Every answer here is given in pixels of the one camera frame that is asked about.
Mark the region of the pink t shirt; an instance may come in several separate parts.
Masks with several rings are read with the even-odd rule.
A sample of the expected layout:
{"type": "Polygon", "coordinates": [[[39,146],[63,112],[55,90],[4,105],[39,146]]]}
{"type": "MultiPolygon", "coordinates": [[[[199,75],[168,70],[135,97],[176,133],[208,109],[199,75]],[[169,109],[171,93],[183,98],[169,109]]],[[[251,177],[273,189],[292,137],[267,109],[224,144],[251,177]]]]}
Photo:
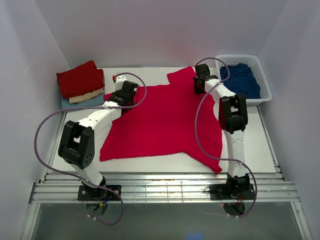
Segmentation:
{"type": "MultiPolygon", "coordinates": [[[[139,90],[142,103],[112,122],[99,160],[165,156],[185,153],[213,172],[220,173],[219,161],[206,156],[198,146],[195,119],[204,97],[194,92],[196,73],[189,66],[167,74],[168,85],[148,86],[139,90]]],[[[209,95],[198,115],[200,145],[213,157],[221,157],[222,130],[214,115],[213,97],[209,95]]]]}

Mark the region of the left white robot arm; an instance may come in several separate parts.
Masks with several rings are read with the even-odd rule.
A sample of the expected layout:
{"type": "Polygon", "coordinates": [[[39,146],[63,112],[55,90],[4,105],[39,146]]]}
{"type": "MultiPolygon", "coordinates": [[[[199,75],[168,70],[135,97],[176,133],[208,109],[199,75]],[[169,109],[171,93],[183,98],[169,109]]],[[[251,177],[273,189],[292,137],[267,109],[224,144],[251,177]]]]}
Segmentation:
{"type": "Polygon", "coordinates": [[[96,110],[78,121],[65,123],[58,147],[58,156],[71,165],[82,182],[91,188],[102,186],[104,177],[96,168],[95,153],[101,148],[96,137],[107,136],[107,127],[134,106],[139,85],[124,75],[115,81],[115,92],[96,110]]]}

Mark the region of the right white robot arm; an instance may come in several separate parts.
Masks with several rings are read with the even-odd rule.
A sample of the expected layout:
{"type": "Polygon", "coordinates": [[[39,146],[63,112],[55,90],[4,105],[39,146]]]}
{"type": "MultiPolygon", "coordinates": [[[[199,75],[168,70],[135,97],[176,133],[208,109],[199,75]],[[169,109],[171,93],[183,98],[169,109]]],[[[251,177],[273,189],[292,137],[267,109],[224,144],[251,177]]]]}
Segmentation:
{"type": "Polygon", "coordinates": [[[228,162],[227,180],[224,184],[210,185],[209,193],[212,199],[236,199],[254,193],[250,184],[250,170],[245,164],[244,133],[248,124],[246,97],[228,90],[223,80],[212,75],[207,64],[195,65],[194,92],[204,94],[196,110],[194,132],[196,143],[200,150],[209,158],[228,162]],[[201,107],[208,96],[214,99],[215,116],[224,132],[227,143],[227,158],[211,156],[201,146],[198,137],[198,118],[201,107]]]}

